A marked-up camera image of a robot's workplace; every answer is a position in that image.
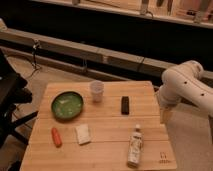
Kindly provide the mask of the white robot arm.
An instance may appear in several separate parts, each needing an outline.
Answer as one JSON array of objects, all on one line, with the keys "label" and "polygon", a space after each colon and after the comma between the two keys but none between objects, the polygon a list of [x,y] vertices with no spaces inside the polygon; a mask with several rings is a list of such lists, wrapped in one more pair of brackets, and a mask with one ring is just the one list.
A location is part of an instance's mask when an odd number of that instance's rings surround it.
[{"label": "white robot arm", "polygon": [[203,72],[202,65],[194,60],[166,69],[156,93],[159,105],[173,107],[185,98],[213,117],[213,88],[200,81]]}]

